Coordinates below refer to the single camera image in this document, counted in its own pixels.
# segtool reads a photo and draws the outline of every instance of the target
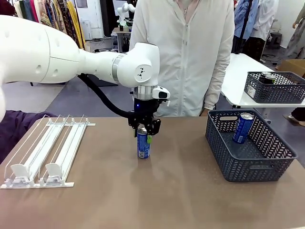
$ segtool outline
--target floor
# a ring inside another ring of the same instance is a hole
[[[272,69],[273,63],[280,63],[284,57],[284,49],[266,50],[263,59]],[[132,98],[129,88],[122,86],[101,88],[108,98],[123,110],[132,110]],[[78,78],[69,81],[65,86],[57,84],[34,84],[17,82],[3,86],[7,100],[7,109],[23,110],[25,112],[48,111],[55,115],[74,117],[86,115],[88,117],[116,116],[100,99]],[[221,96],[217,109],[232,109]],[[305,167],[304,139],[305,128],[293,126],[283,115],[293,109],[274,108],[270,113],[271,126],[298,153],[299,161]]]

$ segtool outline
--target black cable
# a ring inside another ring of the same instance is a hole
[[[140,111],[140,112],[131,112],[131,111],[123,111],[120,108],[116,107],[104,94],[103,91],[86,75],[81,74],[78,76],[88,87],[90,87],[94,93],[101,99],[101,101],[108,107],[109,110],[114,112],[115,114],[124,117],[124,118],[141,118],[145,115],[151,115],[155,113],[159,107],[159,102],[156,100],[156,104],[149,110]]]

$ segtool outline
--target white table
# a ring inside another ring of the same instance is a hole
[[[235,108],[264,108],[263,116],[267,118],[273,107],[305,107],[301,104],[258,104],[244,92],[248,72],[273,72],[270,68],[255,61],[245,54],[231,54],[231,62],[227,67],[222,86],[222,95]]]
[[[123,36],[125,34],[131,34],[129,29],[132,27],[124,27],[123,31],[120,31],[120,28],[116,27],[113,29],[112,32],[116,33],[118,35],[118,52],[123,52]]]

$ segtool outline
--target necklace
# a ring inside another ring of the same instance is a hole
[[[188,10],[189,8],[187,7],[185,10],[184,10],[184,17],[186,16],[186,13],[187,13],[187,10]]]

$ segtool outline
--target can lid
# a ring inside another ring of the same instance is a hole
[[[241,113],[240,116],[243,119],[246,119],[246,120],[252,120],[254,118],[254,116],[252,114],[249,114],[249,113]]]
[[[261,75],[268,76],[268,75],[272,75],[272,73],[270,73],[270,72],[262,72]]]
[[[146,130],[145,126],[140,126],[140,127],[138,128],[137,133],[138,133],[138,134],[142,134],[142,135],[147,134],[147,130]]]
[[[268,80],[276,80],[276,76],[275,75],[267,75],[266,76],[266,79],[268,79]]]

